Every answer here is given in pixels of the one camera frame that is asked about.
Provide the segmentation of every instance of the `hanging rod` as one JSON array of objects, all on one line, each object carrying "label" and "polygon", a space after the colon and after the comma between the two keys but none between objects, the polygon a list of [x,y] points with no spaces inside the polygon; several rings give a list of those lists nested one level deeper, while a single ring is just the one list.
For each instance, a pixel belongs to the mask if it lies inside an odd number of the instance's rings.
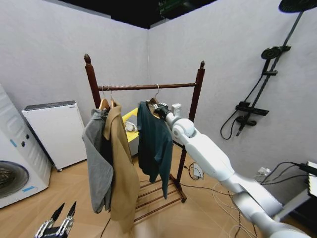
[{"label": "hanging rod", "polygon": [[157,89],[159,88],[185,88],[195,87],[196,83],[179,83],[179,84],[159,84],[159,85],[134,85],[134,86],[98,86],[98,90],[102,91],[123,91],[123,90],[143,90],[143,89]]}]

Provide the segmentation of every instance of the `clothes rack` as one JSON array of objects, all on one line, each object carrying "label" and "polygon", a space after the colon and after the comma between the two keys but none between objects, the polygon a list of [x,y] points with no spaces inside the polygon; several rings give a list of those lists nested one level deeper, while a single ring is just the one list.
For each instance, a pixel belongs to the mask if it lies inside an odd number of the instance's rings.
[{"label": "clothes rack", "polygon": [[[190,111],[189,111],[189,116],[188,116],[188,119],[191,120],[191,121],[194,121],[195,119],[195,114],[196,114],[196,109],[197,109],[197,105],[198,105],[198,100],[199,100],[199,95],[200,95],[200,91],[201,91],[201,88],[202,88],[202,84],[203,84],[203,79],[204,79],[204,74],[205,74],[205,69],[204,69],[204,65],[205,65],[205,62],[202,61],[200,63],[200,68],[198,69],[197,71],[197,75],[196,75],[196,81],[195,83],[179,83],[179,84],[159,84],[158,86],[157,85],[133,85],[133,86],[98,86],[97,84],[97,80],[96,80],[96,75],[95,75],[95,71],[94,71],[94,67],[92,66],[91,64],[91,59],[89,57],[88,54],[85,54],[84,56],[84,60],[86,62],[86,66],[85,66],[85,69],[86,69],[86,73],[87,73],[87,77],[88,77],[88,81],[89,81],[89,84],[90,84],[90,89],[91,89],[91,92],[93,94],[93,98],[94,98],[94,102],[95,102],[95,106],[96,108],[99,107],[100,105],[100,102],[101,102],[101,98],[100,98],[100,94],[99,94],[99,91],[123,91],[123,90],[144,90],[144,89],[157,89],[158,87],[160,89],[162,88],[183,88],[183,87],[193,87],[194,88],[194,91],[193,91],[193,97],[192,97],[192,103],[191,103],[191,106],[190,106]],[[152,210],[138,218],[136,218],[134,221],[138,221],[140,219],[143,219],[145,218],[146,216],[148,215],[151,215],[153,214],[154,212],[157,212],[179,200],[181,200],[182,203],[184,203],[187,199],[185,193],[183,192],[183,189],[182,189],[182,186],[180,184],[180,179],[182,177],[182,172],[183,172],[183,167],[184,167],[184,164],[185,164],[185,158],[186,158],[186,150],[185,150],[185,147],[178,144],[178,143],[175,143],[176,145],[182,147],[182,153],[181,153],[181,157],[180,157],[180,162],[179,162],[179,167],[178,167],[178,172],[177,172],[177,177],[175,178],[172,174],[169,175],[169,178],[170,178],[170,183],[168,184],[169,186],[170,185],[175,185],[176,189],[169,192],[168,194],[171,194],[171,193],[175,193],[178,191],[180,197],[177,198],[177,199],[174,199],[172,200],[171,202],[155,209],[155,210]],[[144,188],[144,187],[147,187],[147,186],[150,186],[154,183],[149,183],[149,184],[146,184],[146,185],[143,185],[141,186],[140,188]],[[158,191],[160,190],[161,188],[156,188],[154,190],[151,190],[147,193],[144,193],[142,195],[139,195],[138,198],[140,197],[143,197],[143,196],[146,196],[146,195],[149,195],[155,191]],[[163,198],[163,196],[160,196],[160,197],[157,197],[153,200],[150,200],[148,202],[145,202],[144,204],[141,204],[139,206],[136,207],[136,209],[139,209],[143,206],[146,206],[152,202],[155,202],[159,199]]]}]

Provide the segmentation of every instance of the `shower head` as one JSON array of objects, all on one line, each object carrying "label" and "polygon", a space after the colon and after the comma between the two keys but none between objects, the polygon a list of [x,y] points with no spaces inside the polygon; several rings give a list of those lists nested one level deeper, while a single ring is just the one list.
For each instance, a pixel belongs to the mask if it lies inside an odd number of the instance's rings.
[{"label": "shower head", "polygon": [[303,12],[317,7],[317,0],[282,0],[279,9],[286,13]]},{"label": "shower head", "polygon": [[264,60],[271,60],[278,57],[282,53],[281,47],[271,47],[264,50],[261,54],[261,58]]}]

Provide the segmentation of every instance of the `yellow table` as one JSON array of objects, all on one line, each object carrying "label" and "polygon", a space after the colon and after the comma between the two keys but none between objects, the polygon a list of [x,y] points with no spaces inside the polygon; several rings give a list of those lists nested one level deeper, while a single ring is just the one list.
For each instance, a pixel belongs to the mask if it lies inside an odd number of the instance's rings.
[{"label": "yellow table", "polygon": [[[138,115],[138,109],[135,108],[132,111],[128,112],[122,117],[123,123],[125,123],[131,116]],[[139,132],[138,131],[127,131],[128,142],[131,150],[131,154],[135,155],[138,153],[138,144],[139,144]]]}]

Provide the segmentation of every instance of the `wooden floor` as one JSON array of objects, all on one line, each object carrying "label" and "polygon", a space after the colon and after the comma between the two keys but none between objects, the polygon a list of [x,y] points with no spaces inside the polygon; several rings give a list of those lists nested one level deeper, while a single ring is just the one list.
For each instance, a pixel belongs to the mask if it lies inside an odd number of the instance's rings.
[{"label": "wooden floor", "polygon": [[[174,146],[172,174],[176,176],[180,148]],[[192,159],[188,157],[185,164],[189,166]],[[148,176],[142,174],[137,165],[135,158],[135,167],[138,171],[140,180],[148,180]],[[212,188],[217,181],[205,176],[204,180],[194,181],[188,171],[184,169],[181,182],[186,185],[206,186]],[[140,194],[147,192],[149,189],[159,187],[159,184],[153,184],[140,191]],[[220,185],[217,190],[227,193]],[[135,223],[135,226],[129,234],[122,234],[116,222],[110,221],[105,230],[104,238],[227,238],[234,237],[238,227],[238,223],[225,213],[213,198],[211,191],[201,188],[183,187],[188,199],[183,204],[180,201],[174,203],[157,213],[152,214],[146,219]],[[162,194],[162,191],[151,194],[150,196],[140,199],[139,204],[147,200],[151,200]],[[177,193],[173,193],[168,200],[161,199],[154,202],[151,206],[139,209],[136,216],[147,213],[160,205],[178,197]],[[218,198],[227,206],[233,206],[230,198],[226,195],[218,194]],[[91,207],[89,182],[87,172],[87,162],[81,162],[74,166],[64,169],[61,173],[56,170],[52,171],[51,182],[46,190],[19,201],[15,204],[2,208],[0,210],[0,237],[1,238],[31,238],[41,223],[49,219],[63,202],[65,202],[64,210],[56,225],[60,225],[63,218],[73,204],[77,201],[75,223],[70,233],[70,238],[99,238],[106,222],[109,219],[109,213],[102,211],[95,214]],[[225,209],[238,220],[237,210],[226,207]],[[299,226],[294,220],[288,219],[286,222]],[[253,226],[242,218],[242,224],[252,233]],[[238,238],[249,237],[241,230]]]}]

